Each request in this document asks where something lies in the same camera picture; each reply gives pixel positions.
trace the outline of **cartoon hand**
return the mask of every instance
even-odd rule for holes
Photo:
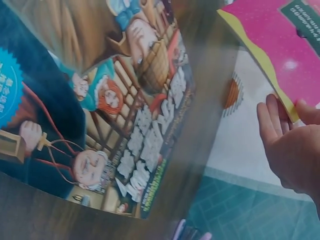
[[[25,150],[31,153],[40,141],[42,129],[37,123],[32,121],[24,121],[20,126],[19,135],[23,137],[26,143]]]

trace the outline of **cartoon face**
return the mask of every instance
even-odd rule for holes
[[[108,156],[102,151],[85,150],[80,152],[74,162],[73,173],[79,186],[90,189],[97,185],[106,165]]]
[[[120,206],[118,206],[118,207],[116,208],[116,212],[117,212],[118,214],[124,213],[125,210],[126,210],[126,205],[125,205],[124,203],[122,203]]]
[[[112,90],[106,90],[104,92],[104,99],[106,104],[110,105],[112,108],[117,108],[119,105],[119,98],[117,97],[117,94],[115,91]]]
[[[158,40],[156,31],[149,23],[136,19],[128,26],[126,33],[131,49],[133,66],[136,66],[142,62],[143,58],[148,56],[151,46]]]
[[[85,98],[89,90],[87,76],[81,78],[78,74],[74,73],[72,76],[73,90],[78,97]]]

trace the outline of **cartoon illustration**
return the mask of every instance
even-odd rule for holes
[[[83,206],[147,218],[194,91],[166,7],[0,1],[0,48],[23,72],[19,109],[0,129],[0,171]]]
[[[5,22],[16,17],[6,7]],[[1,135],[21,136],[25,142],[24,161],[0,160],[0,171],[29,185],[66,198],[74,185],[95,189],[101,182],[108,156],[101,151],[84,150],[85,115],[72,89],[48,51],[22,25],[6,34],[8,47],[24,72],[24,89],[16,115],[2,128]],[[2,154],[6,145],[0,145]]]
[[[155,28],[153,0],[5,2],[67,68],[80,76],[114,55],[130,56],[143,90],[150,95],[162,92],[169,60],[165,40]],[[51,9],[50,14],[43,18],[46,9]],[[60,9],[62,16],[56,16]]]
[[[109,114],[117,114],[124,104],[123,95],[113,81],[115,67],[112,58],[80,77],[66,68],[56,56],[51,54],[58,67],[66,74],[81,107],[90,112],[100,109]]]

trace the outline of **human hand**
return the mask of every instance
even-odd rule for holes
[[[24,139],[27,153],[31,153],[38,145],[41,136],[41,126],[32,121],[24,121],[20,126],[19,135]]]
[[[306,126],[294,127],[280,101],[268,95],[266,104],[257,105],[260,136],[270,169],[282,186],[320,204],[320,110],[303,101],[296,110]]]

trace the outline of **wooden table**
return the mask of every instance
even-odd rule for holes
[[[196,95],[148,220],[86,208],[0,174],[1,240],[169,240],[187,215],[222,114],[238,42],[218,0],[173,0]]]

